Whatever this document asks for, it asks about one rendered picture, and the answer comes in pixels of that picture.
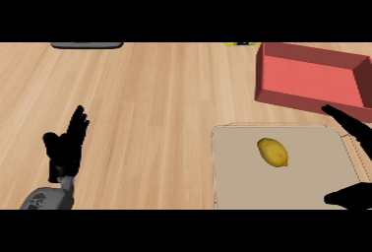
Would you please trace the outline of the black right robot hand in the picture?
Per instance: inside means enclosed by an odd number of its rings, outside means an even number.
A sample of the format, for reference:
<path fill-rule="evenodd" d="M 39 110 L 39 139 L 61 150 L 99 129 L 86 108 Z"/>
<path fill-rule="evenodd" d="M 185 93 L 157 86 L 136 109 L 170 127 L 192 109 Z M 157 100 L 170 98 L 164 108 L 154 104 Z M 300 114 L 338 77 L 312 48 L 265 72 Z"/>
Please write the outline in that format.
<path fill-rule="evenodd" d="M 327 104 L 322 111 L 334 118 L 347 133 L 356 138 L 369 159 L 372 160 L 372 128 L 355 117 Z M 358 184 L 325 195 L 325 203 L 353 211 L 372 209 L 372 182 Z"/>

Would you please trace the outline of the red cardboard box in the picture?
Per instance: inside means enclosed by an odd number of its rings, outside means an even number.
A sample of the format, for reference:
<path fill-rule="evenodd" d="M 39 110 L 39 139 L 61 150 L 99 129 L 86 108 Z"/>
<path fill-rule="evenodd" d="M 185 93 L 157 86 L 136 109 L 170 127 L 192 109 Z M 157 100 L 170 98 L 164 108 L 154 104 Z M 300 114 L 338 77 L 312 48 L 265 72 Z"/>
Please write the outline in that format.
<path fill-rule="evenodd" d="M 263 43 L 256 55 L 254 99 L 319 114 L 330 104 L 372 123 L 372 56 Z"/>

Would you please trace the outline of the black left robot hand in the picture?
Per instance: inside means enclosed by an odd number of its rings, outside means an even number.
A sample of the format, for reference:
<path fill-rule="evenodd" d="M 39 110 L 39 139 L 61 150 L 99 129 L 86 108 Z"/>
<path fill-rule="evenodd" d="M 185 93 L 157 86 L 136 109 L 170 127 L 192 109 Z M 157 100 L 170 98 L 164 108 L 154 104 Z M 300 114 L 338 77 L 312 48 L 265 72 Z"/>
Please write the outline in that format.
<path fill-rule="evenodd" d="M 84 107 L 79 105 L 70 119 L 67 132 L 61 135 L 48 132 L 43 135 L 46 155 L 49 157 L 48 181 L 51 183 L 58 183 L 62 177 L 74 177 L 79 173 L 89 124 Z"/>

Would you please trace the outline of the yellow lemon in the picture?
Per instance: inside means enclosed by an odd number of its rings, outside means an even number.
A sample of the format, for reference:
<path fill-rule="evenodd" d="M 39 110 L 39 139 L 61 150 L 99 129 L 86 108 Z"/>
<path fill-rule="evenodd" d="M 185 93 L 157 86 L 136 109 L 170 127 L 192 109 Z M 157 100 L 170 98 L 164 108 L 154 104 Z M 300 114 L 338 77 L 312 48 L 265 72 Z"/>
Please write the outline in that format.
<path fill-rule="evenodd" d="M 257 148 L 263 159 L 272 166 L 282 167 L 288 165 L 288 151 L 284 145 L 276 140 L 263 138 L 257 142 Z"/>

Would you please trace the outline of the dark grey flat object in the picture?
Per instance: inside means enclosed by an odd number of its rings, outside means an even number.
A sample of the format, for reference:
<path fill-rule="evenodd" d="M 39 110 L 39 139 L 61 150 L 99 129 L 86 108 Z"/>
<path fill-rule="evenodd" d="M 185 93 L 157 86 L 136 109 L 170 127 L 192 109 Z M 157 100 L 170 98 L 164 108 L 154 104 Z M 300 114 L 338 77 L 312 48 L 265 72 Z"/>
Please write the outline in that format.
<path fill-rule="evenodd" d="M 117 49 L 123 42 L 52 42 L 51 46 L 58 49 Z"/>

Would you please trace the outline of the beige tray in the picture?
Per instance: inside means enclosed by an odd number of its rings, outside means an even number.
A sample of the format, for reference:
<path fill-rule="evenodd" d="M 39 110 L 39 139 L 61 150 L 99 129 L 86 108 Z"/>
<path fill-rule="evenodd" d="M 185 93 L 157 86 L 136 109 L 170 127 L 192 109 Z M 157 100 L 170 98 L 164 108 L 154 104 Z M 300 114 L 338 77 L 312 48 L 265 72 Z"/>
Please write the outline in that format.
<path fill-rule="evenodd" d="M 265 138 L 284 145 L 285 166 L 265 161 L 257 148 Z M 366 179 L 347 134 L 325 125 L 220 126 L 213 157 L 220 210 L 325 210 L 325 195 Z"/>

